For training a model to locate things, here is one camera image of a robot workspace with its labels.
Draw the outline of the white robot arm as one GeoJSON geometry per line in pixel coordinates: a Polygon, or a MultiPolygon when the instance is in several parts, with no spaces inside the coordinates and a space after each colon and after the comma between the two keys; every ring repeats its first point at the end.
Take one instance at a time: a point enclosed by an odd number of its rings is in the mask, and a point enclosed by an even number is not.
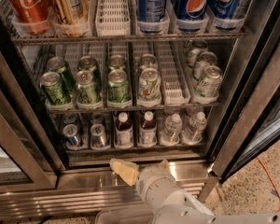
{"type": "Polygon", "coordinates": [[[139,170],[134,162],[112,158],[110,168],[127,185],[135,186],[152,211],[152,224],[280,224],[280,213],[216,216],[176,184],[168,160],[139,170]]]}

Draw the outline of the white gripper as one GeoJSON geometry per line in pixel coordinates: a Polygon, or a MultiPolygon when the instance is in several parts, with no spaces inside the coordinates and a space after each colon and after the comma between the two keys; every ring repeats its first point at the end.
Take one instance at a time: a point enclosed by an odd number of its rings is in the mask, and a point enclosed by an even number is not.
{"type": "Polygon", "coordinates": [[[133,186],[136,183],[136,190],[141,200],[154,214],[165,205],[185,203],[184,191],[167,171],[169,165],[168,160],[164,159],[158,166],[147,167],[139,174],[139,166],[136,163],[114,158],[110,160],[110,168],[127,185],[133,186]]]}

